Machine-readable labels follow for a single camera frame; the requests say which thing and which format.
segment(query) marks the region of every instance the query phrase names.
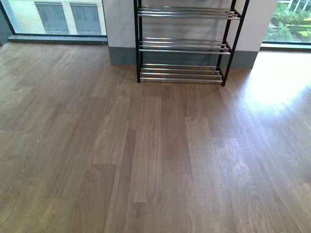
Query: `rack shelf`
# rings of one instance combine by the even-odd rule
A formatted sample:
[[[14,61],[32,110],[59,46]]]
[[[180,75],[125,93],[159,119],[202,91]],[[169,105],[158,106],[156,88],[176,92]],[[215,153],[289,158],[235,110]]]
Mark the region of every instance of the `rack shelf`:
[[[149,17],[190,17],[214,18],[225,20],[239,20],[241,15],[230,8],[197,8],[197,7],[171,7],[171,6],[141,6],[138,16]]]
[[[222,40],[194,40],[172,38],[142,38],[139,51],[178,52],[230,55],[231,47]]]
[[[206,66],[143,64],[140,78],[145,81],[178,83],[221,84],[223,82],[217,67]]]
[[[241,33],[250,0],[245,0],[243,12],[236,9],[237,0],[232,0],[230,8],[206,8],[185,6],[147,6],[142,0],[134,0],[136,67],[137,82],[177,82],[177,83],[212,83],[225,85],[233,56]],[[226,20],[227,24],[222,40],[156,38],[143,36],[143,17],[183,17]],[[231,22],[236,20],[239,26],[232,46],[227,42]],[[216,54],[216,66],[182,66],[172,64],[146,64],[143,62],[145,52]],[[222,72],[222,58],[229,56],[225,73]]]

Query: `hardwood flooring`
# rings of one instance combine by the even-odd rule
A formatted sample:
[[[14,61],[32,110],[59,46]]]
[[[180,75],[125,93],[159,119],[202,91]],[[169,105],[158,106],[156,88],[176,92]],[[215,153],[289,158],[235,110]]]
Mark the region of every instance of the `hardwood flooring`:
[[[105,46],[1,47],[0,233],[311,233],[310,60],[138,84]]]

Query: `building facade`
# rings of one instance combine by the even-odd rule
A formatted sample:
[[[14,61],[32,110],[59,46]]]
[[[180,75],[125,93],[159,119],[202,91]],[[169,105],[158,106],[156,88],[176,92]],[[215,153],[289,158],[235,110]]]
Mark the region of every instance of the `building facade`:
[[[294,12],[297,10],[310,11],[311,0],[290,0],[287,9]]]

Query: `skirting board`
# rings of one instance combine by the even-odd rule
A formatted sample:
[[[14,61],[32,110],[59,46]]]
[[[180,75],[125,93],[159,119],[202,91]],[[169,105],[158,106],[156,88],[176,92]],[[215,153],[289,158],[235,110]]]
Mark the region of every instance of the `skirting board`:
[[[80,36],[37,36],[37,35],[13,35],[10,42],[16,43],[40,43],[40,44],[64,44],[64,45],[106,45],[106,37],[80,37]]]
[[[109,47],[110,62],[113,65],[135,65],[135,48]],[[236,51],[232,62],[232,68],[253,68],[258,52]],[[201,55],[188,53],[160,53],[145,52],[144,63],[172,64],[172,65],[193,65],[193,66],[214,66],[217,62],[217,55]],[[222,63],[225,65],[229,60],[228,55],[223,56]]]

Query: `glass window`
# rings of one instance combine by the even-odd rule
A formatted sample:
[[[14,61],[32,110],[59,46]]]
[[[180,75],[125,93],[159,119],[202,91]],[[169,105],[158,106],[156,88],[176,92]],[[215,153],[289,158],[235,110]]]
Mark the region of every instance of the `glass window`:
[[[61,4],[35,3],[47,34],[69,34]]]
[[[264,42],[311,44],[311,0],[279,0]]]
[[[97,5],[71,4],[78,34],[101,35]]]
[[[102,0],[0,0],[17,34],[106,35]]]

